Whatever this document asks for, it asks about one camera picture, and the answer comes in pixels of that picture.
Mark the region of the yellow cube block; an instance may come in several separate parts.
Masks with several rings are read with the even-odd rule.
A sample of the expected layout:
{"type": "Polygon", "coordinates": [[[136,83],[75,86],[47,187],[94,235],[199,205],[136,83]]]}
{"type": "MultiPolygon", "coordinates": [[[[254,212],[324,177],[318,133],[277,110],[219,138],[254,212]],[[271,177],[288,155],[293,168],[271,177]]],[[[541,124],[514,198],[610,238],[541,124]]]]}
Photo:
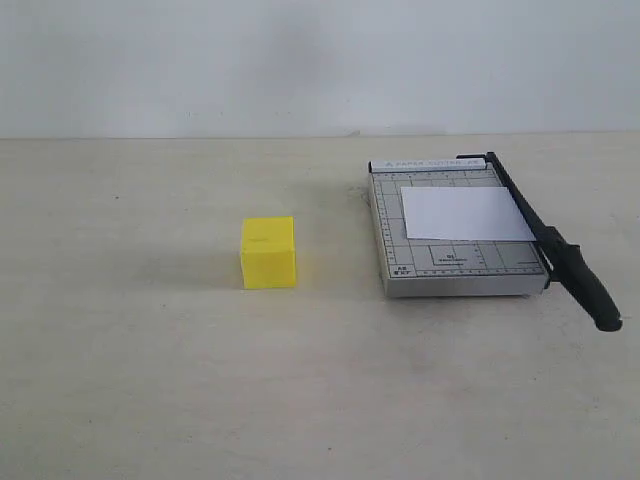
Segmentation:
{"type": "Polygon", "coordinates": [[[294,218],[245,218],[241,231],[240,258],[245,289],[295,287],[294,218]]]}

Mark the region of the white paper sheet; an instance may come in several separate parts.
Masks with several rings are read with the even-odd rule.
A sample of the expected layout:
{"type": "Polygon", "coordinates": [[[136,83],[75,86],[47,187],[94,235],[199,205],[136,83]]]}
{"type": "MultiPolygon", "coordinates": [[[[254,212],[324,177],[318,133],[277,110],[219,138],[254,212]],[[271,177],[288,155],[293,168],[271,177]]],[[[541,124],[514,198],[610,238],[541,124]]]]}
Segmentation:
{"type": "Polygon", "coordinates": [[[505,187],[403,187],[401,200],[410,239],[535,239],[505,187]]]}

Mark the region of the black cutter blade lever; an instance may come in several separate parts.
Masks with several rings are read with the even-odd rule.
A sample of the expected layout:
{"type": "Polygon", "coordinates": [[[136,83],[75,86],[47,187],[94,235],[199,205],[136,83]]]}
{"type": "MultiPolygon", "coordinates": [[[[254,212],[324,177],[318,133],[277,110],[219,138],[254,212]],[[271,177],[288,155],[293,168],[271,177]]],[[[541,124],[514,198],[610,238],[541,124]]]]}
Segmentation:
{"type": "Polygon", "coordinates": [[[516,206],[534,235],[538,250],[546,257],[550,279],[560,283],[593,319],[602,332],[616,332],[623,326],[621,313],[600,279],[589,268],[579,245],[568,243],[561,233],[546,225],[520,192],[494,152],[462,154],[457,159],[483,159],[493,165],[502,184],[509,190],[516,206]]]}

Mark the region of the grey paper cutter base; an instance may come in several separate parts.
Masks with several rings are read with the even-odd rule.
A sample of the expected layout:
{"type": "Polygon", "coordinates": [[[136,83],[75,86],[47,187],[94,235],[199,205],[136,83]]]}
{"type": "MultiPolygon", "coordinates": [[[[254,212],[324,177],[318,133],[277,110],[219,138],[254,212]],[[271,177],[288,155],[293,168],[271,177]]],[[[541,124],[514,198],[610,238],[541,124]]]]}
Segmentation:
{"type": "Polygon", "coordinates": [[[390,298],[522,296],[541,293],[549,268],[532,242],[407,237],[403,187],[501,187],[480,155],[444,160],[374,160],[369,204],[381,279],[390,298]]]}

